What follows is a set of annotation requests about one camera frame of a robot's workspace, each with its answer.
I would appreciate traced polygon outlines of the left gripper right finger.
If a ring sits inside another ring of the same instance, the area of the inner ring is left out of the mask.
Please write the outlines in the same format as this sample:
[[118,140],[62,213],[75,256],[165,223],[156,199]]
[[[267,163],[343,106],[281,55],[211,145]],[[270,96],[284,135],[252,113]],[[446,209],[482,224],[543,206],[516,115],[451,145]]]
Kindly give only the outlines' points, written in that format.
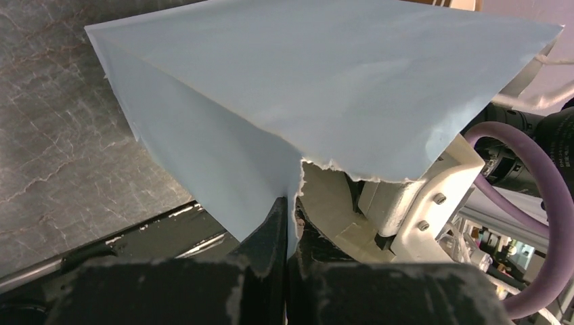
[[494,289],[459,263],[360,263],[296,213],[289,324],[509,324]]

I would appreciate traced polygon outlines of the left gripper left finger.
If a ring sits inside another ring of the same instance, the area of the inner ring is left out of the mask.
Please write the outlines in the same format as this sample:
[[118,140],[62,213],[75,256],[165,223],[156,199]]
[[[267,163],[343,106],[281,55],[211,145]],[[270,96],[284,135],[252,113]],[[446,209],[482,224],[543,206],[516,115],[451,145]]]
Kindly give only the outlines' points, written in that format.
[[48,324],[283,324],[288,201],[224,257],[87,264]]

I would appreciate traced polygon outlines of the light blue paper bag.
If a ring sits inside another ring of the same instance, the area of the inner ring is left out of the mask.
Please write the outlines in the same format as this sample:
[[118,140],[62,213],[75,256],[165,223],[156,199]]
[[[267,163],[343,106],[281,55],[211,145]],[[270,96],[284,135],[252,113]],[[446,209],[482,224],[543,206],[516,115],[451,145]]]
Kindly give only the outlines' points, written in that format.
[[86,27],[136,140],[234,237],[306,163],[417,181],[562,26],[406,1],[205,1]]

